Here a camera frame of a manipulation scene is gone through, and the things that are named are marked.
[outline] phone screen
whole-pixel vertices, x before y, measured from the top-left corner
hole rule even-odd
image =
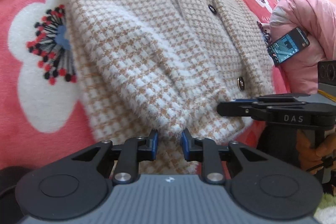
[[[307,36],[300,27],[297,27],[269,45],[267,51],[274,64],[279,65],[309,45]]]

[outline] human hand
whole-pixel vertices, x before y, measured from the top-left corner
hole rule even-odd
[[[299,161],[301,168],[303,170],[308,170],[318,164],[323,163],[322,157],[331,154],[336,150],[336,133],[335,128],[327,133],[331,133],[325,138],[325,141],[320,144],[318,148],[310,148],[311,143],[303,133],[303,131],[298,130],[296,135],[296,149],[299,152]],[[319,167],[310,171],[311,174],[315,175],[317,171],[321,170],[323,167]],[[336,169],[336,161],[332,167],[333,170]]]

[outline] coat button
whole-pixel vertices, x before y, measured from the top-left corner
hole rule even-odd
[[[244,78],[242,78],[242,77],[238,77],[238,78],[237,78],[237,85],[238,85],[238,87],[239,87],[239,89],[240,89],[241,91],[244,91],[244,90],[245,90],[245,82],[244,82]]]
[[[208,7],[209,7],[210,11],[211,11],[214,15],[217,14],[216,9],[215,9],[212,5],[209,4]]]

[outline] screw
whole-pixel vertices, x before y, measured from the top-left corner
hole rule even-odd
[[[224,176],[220,173],[210,173],[207,175],[207,179],[210,181],[221,181],[223,180]]]
[[[117,173],[114,178],[118,181],[128,181],[131,179],[131,175],[129,173]]]

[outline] beige cloth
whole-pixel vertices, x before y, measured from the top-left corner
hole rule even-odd
[[[250,118],[220,117],[219,101],[273,92],[272,63],[242,0],[67,0],[78,82],[94,136],[120,144],[159,130],[152,173],[194,171],[180,133],[218,143]],[[208,8],[217,10],[214,15]],[[246,89],[240,91],[237,78]]]

